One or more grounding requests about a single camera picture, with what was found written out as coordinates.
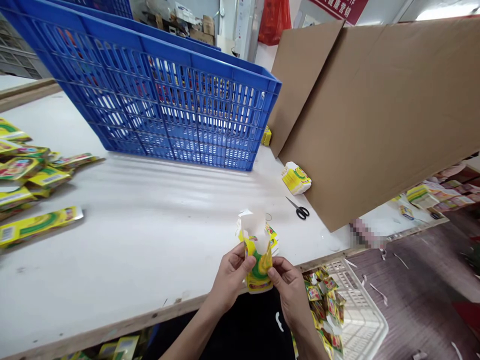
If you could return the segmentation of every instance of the scissors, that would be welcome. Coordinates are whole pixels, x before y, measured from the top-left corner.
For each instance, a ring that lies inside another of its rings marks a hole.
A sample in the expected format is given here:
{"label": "scissors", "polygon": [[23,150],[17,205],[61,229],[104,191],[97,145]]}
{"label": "scissors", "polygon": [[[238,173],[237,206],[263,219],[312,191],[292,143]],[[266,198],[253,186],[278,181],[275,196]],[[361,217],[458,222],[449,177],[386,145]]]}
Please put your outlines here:
{"label": "scissors", "polygon": [[286,197],[286,199],[290,202],[290,204],[292,204],[294,207],[296,207],[296,214],[298,215],[298,217],[302,220],[305,220],[307,218],[307,216],[310,216],[310,213],[309,211],[304,208],[303,206],[300,206],[298,207],[292,200],[290,200],[288,197]]}

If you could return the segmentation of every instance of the white table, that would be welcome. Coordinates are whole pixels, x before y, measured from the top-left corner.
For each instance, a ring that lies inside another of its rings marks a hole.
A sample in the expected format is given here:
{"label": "white table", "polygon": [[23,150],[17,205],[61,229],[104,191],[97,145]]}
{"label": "white table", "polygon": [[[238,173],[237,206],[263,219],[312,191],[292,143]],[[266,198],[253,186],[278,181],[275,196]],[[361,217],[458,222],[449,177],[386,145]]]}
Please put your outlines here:
{"label": "white table", "polygon": [[[330,233],[303,195],[290,195],[267,147],[252,172],[107,152],[63,92],[0,116],[33,145],[107,159],[15,218],[71,205],[85,215],[1,257],[0,359],[51,360],[197,309],[222,255],[237,244],[237,215],[248,207],[271,214],[280,254],[294,265],[351,247],[348,226]],[[285,196],[310,217],[300,220]],[[408,227],[390,204],[382,207],[365,222],[378,221],[387,233]]]}

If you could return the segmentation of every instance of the cardboard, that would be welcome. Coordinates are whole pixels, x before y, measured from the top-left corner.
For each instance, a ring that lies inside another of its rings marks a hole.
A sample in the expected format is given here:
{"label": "cardboard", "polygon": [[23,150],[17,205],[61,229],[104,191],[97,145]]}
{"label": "cardboard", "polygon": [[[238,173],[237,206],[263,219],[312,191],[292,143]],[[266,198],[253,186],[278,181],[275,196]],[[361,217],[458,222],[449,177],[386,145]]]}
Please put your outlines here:
{"label": "cardboard", "polygon": [[215,37],[215,22],[212,17],[203,15],[203,32]]}
{"label": "cardboard", "polygon": [[215,45],[215,38],[212,35],[195,30],[194,28],[190,29],[190,38],[201,41],[202,43],[208,45]]}
{"label": "cardboard", "polygon": [[343,25],[338,20],[282,33],[271,73],[283,85],[268,120],[275,157],[289,137]]}
{"label": "cardboard", "polygon": [[279,155],[311,177],[305,195],[330,231],[480,149],[479,43],[479,18],[341,30]]}

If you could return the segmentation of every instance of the red sign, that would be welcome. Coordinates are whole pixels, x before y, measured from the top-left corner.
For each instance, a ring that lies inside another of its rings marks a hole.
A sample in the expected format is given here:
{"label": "red sign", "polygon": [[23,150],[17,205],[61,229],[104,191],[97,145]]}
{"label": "red sign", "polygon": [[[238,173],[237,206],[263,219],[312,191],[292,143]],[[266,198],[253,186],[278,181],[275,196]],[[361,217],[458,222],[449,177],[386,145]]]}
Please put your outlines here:
{"label": "red sign", "polygon": [[357,21],[365,9],[369,0],[310,0],[337,19],[345,19],[350,25],[357,24]]}

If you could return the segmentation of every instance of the light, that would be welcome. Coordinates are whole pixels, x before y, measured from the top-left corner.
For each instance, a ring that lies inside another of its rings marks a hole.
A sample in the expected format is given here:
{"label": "light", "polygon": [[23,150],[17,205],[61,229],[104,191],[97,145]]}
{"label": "light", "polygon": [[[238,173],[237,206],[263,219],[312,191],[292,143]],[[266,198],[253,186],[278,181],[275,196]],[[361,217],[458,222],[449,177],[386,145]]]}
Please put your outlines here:
{"label": "light", "polygon": [[423,11],[416,18],[417,21],[433,20],[433,19],[446,19],[456,18],[462,16],[468,16],[473,13],[479,7],[478,3],[458,4],[452,6],[436,7]]}

